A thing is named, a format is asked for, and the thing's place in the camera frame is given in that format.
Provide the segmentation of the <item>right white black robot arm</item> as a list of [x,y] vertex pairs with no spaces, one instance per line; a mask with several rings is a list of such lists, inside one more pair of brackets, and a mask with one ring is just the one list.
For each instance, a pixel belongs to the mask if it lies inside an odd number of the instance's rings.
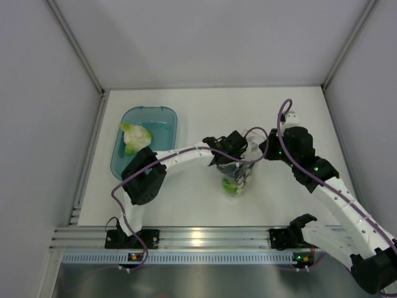
[[328,160],[315,154],[313,137],[304,127],[272,129],[260,144],[269,161],[283,161],[294,178],[341,224],[346,237],[321,225],[310,214],[290,222],[290,241],[314,245],[349,269],[367,293],[377,294],[396,282],[396,237],[364,209]]

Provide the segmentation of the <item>green fake fruit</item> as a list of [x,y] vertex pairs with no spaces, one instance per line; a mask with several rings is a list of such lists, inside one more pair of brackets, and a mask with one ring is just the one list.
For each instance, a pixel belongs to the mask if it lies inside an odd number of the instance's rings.
[[231,196],[237,196],[244,190],[244,182],[239,182],[230,178],[223,178],[221,181],[221,186],[226,193]]

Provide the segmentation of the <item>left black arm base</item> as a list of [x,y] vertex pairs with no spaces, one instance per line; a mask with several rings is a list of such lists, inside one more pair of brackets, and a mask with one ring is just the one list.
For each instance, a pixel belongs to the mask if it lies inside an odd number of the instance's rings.
[[[157,249],[159,244],[159,230],[143,229],[137,233],[148,249]],[[126,250],[143,249],[143,245],[135,236],[126,236],[121,230],[106,232],[105,249]]]

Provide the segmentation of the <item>clear zip top bag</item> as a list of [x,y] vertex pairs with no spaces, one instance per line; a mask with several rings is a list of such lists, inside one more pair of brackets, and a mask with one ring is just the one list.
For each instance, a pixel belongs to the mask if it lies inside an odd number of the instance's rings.
[[[241,131],[241,135],[244,136],[248,142],[245,152],[241,155],[242,160],[254,161],[263,157],[263,152],[259,149],[259,145],[265,140],[265,136],[267,134],[264,132],[257,133],[255,132],[255,128],[251,128],[249,130]],[[230,178],[239,182],[244,182],[245,190],[254,174],[254,167],[255,163],[233,161],[225,165],[218,165],[216,168],[223,175],[222,179]],[[237,196],[231,196],[227,193],[226,195],[230,197],[231,201],[233,201],[237,197],[241,196],[243,192]]]

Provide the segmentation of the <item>fake cauliflower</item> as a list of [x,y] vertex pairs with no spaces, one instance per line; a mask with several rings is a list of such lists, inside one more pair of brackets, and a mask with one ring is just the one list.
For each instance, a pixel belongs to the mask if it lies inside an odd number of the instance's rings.
[[121,123],[119,128],[123,132],[126,155],[139,152],[153,141],[153,134],[141,125]]

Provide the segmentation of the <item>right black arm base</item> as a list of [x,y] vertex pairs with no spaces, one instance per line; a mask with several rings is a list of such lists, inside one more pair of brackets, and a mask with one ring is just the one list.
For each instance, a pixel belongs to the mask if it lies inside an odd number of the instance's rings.
[[282,251],[305,245],[299,234],[290,228],[273,228],[269,230],[271,248]]

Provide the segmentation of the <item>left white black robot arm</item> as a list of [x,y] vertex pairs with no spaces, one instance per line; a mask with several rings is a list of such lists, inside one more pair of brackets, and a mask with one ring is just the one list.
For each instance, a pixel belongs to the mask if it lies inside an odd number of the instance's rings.
[[247,140],[235,130],[227,137],[205,137],[192,147],[169,151],[141,149],[122,172],[124,203],[118,220],[120,243],[127,248],[137,246],[144,206],[158,195],[167,177],[195,167],[239,161],[247,145]]

